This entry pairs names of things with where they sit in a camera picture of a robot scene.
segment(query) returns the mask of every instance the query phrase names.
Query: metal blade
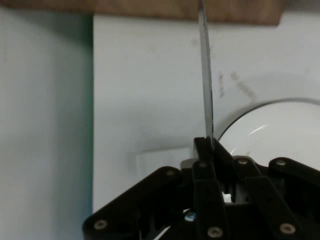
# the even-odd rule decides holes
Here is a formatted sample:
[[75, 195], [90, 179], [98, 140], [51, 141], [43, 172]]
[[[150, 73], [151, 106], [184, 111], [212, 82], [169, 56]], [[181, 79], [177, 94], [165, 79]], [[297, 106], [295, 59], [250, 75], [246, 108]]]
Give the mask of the metal blade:
[[211, 79], [211, 62], [210, 46], [208, 36], [208, 21], [206, 17], [204, 0], [198, 0], [198, 21], [200, 27], [200, 48], [201, 48], [201, 65], [202, 65], [202, 84], [204, 98], [204, 117], [205, 133], [211, 140], [214, 148], [214, 122], [213, 122], [213, 97], [212, 97], [212, 79]]

